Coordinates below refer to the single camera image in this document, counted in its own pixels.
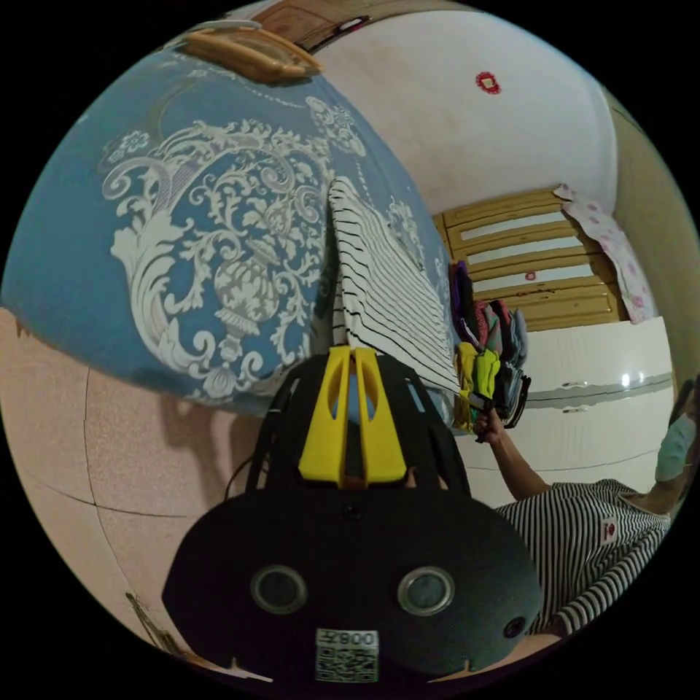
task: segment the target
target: camera lens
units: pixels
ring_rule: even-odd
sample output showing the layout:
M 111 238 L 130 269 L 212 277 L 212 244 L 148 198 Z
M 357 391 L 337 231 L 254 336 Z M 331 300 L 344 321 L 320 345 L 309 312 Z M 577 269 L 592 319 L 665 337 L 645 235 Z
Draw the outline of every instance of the camera lens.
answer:
M 437 567 L 414 569 L 399 584 L 399 605 L 411 615 L 435 615 L 454 598 L 452 577 Z
M 306 603 L 304 579 L 289 567 L 261 569 L 253 577 L 250 589 L 253 600 L 268 613 L 289 615 Z

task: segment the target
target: bed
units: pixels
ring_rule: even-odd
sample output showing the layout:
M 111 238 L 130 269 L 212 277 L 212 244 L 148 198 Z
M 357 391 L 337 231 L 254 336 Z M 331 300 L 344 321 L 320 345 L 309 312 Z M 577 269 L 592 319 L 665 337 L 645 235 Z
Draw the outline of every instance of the bed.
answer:
M 262 415 L 285 371 L 332 343 L 337 176 L 421 261 L 451 328 L 440 235 L 357 110 L 323 76 L 261 85 L 174 47 L 122 75 L 57 148 L 0 303 L 92 368 Z M 451 424 L 452 396 L 431 396 Z

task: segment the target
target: striped shirt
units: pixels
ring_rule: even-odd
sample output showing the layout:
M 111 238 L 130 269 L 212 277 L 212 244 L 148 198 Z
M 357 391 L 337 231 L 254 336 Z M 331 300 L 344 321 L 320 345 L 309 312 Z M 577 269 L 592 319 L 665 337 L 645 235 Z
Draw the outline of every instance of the striped shirt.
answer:
M 351 347 L 392 355 L 428 386 L 458 394 L 443 306 L 425 272 L 347 178 L 333 180 L 328 198 L 340 268 L 335 342 L 344 331 Z
M 524 539 L 540 579 L 544 605 L 530 634 L 558 619 L 567 634 L 578 631 L 604 613 L 647 565 L 670 518 L 631 505 L 623 497 L 632 493 L 612 479 L 557 483 L 496 509 Z

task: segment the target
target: hand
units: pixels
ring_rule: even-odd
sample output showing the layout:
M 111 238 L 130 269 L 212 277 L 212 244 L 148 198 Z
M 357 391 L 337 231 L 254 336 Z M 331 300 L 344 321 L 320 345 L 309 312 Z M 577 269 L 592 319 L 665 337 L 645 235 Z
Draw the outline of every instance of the hand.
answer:
M 483 441 L 491 446 L 498 444 L 505 436 L 505 428 L 494 408 L 489 411 L 488 415 L 479 414 L 474 423 L 474 432 L 477 435 L 482 435 Z

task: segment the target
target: pink floral cloth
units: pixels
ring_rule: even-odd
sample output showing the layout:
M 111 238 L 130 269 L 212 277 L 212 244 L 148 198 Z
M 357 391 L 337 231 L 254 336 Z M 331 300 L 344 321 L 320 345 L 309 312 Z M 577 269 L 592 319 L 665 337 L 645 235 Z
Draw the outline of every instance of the pink floral cloth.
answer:
M 619 224 L 597 202 L 586 199 L 567 184 L 554 190 L 554 194 L 566 201 L 563 210 L 578 221 L 589 238 L 600 243 L 612 260 L 630 321 L 641 323 L 658 316 L 649 282 Z

